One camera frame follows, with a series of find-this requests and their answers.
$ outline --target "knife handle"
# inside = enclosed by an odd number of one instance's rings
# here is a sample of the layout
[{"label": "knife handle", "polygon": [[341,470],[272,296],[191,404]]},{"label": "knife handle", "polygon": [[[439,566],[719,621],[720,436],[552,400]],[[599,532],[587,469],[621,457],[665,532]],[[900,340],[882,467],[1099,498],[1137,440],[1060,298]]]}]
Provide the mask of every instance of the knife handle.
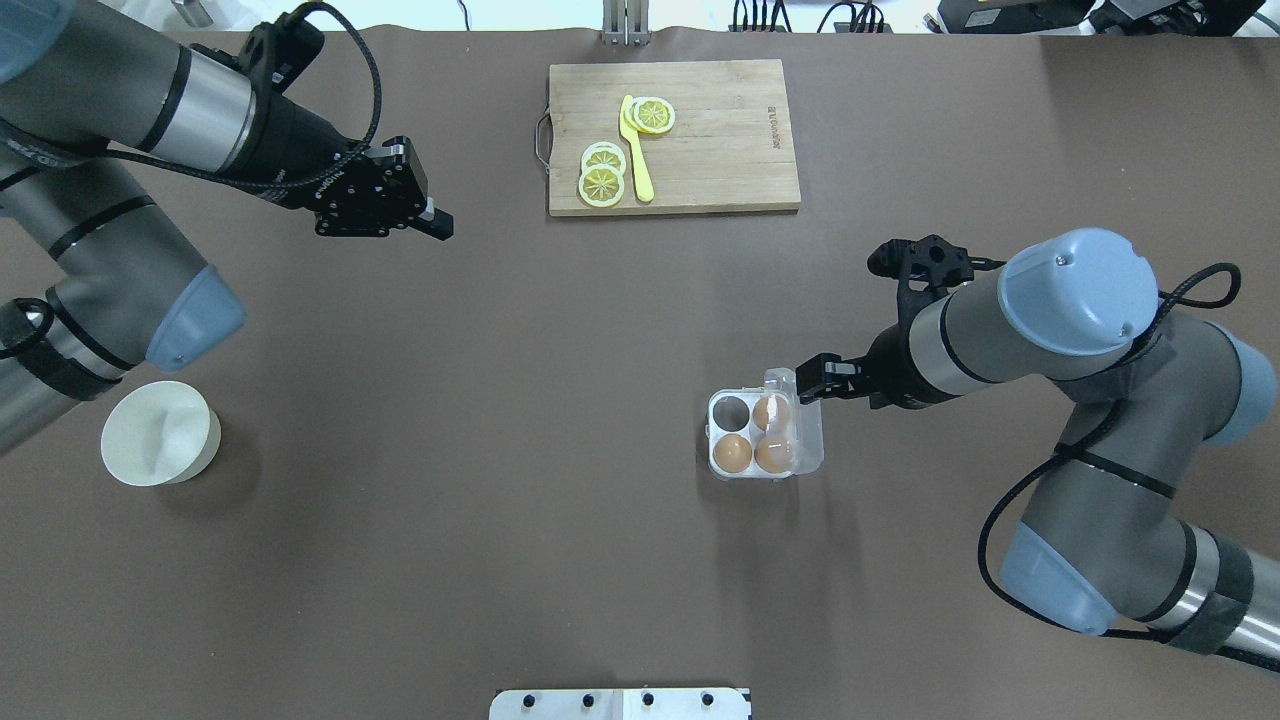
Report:
[{"label": "knife handle", "polygon": [[636,200],[640,202],[653,201],[653,181],[649,179],[649,165],[644,163],[644,151],[640,150],[640,138],[631,145],[631,177],[636,183]]}]

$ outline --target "brown tabletop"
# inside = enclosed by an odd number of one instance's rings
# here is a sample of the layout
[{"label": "brown tabletop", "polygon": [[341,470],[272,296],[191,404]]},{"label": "brown tabletop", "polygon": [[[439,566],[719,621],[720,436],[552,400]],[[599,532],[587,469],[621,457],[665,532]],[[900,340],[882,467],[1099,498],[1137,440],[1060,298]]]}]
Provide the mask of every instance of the brown tabletop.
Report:
[{"label": "brown tabletop", "polygon": [[[137,170],[250,309],[178,377],[223,448],[187,484],[115,482],[97,436],[161,378],[140,368],[0,459],[0,716],[481,719],[500,688],[712,683],[768,720],[1275,716],[1261,673],[1055,630],[982,585],[978,528],[1070,409],[1047,382],[827,402],[826,462],[777,484],[714,479],[703,424],[718,388],[865,350],[893,320],[867,254],[932,232],[1007,258],[1108,227],[1165,288],[1240,263],[1211,316],[1280,357],[1280,44],[367,37],[380,137],[415,138],[457,236],[320,238]],[[549,64],[746,58],[785,63],[799,213],[548,217]],[[358,136],[369,79],[333,36],[291,96]],[[0,242],[5,297],[59,278],[12,222]],[[1175,511],[1280,556],[1276,447],[1272,419],[1203,450]]]}]

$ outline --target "black hole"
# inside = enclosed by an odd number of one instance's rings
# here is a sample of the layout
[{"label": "black hole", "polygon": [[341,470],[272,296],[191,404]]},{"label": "black hole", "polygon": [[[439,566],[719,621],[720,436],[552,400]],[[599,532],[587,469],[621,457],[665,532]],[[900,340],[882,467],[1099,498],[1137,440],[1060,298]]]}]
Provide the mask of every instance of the black hole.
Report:
[{"label": "black hole", "polygon": [[731,433],[745,428],[750,419],[751,411],[746,409],[741,397],[722,397],[712,406],[712,420],[716,421],[717,427]]}]

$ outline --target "yellow knife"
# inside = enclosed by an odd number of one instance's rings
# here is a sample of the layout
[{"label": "yellow knife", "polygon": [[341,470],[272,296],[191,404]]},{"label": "yellow knife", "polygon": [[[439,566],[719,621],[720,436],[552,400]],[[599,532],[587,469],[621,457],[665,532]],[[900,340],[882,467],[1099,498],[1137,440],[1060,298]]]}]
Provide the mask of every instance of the yellow knife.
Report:
[{"label": "yellow knife", "polygon": [[636,200],[649,202],[653,200],[653,181],[649,179],[649,167],[644,164],[644,152],[640,151],[640,133],[627,123],[630,106],[631,96],[627,95],[622,99],[622,109],[618,110],[618,135],[631,146],[631,177],[636,183]]}]

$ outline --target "white floor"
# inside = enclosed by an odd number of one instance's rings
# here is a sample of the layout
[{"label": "white floor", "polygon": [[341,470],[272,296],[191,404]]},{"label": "white floor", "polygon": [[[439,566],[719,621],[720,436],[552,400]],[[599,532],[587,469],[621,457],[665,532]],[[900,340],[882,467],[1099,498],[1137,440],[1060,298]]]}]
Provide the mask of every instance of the white floor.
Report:
[{"label": "white floor", "polygon": [[[169,31],[187,29],[186,23],[173,10],[169,0],[102,0],[146,24]],[[357,27],[398,24],[416,29],[465,29],[462,8],[457,0],[332,0]],[[602,0],[463,0],[471,12],[471,27],[476,31],[553,29],[564,27],[599,28]],[[202,0],[219,29],[248,29],[262,19],[275,19],[292,10],[298,0]],[[748,8],[751,0],[746,1]],[[787,4],[792,29],[814,32],[818,22],[831,6],[828,0],[791,0]],[[936,14],[937,0],[877,0],[884,10],[893,32],[928,32],[924,14]],[[1262,14],[1280,22],[1280,0],[1267,0]],[[338,29],[337,23],[312,15],[323,29]],[[726,29],[733,18],[732,0],[650,0],[649,26],[660,29],[672,26],[703,29]],[[823,32],[831,32],[832,22],[847,22],[849,10],[832,13]],[[1080,29],[1059,31],[1065,35],[1082,33]],[[1251,19],[1238,36],[1276,37],[1266,24]]]}]

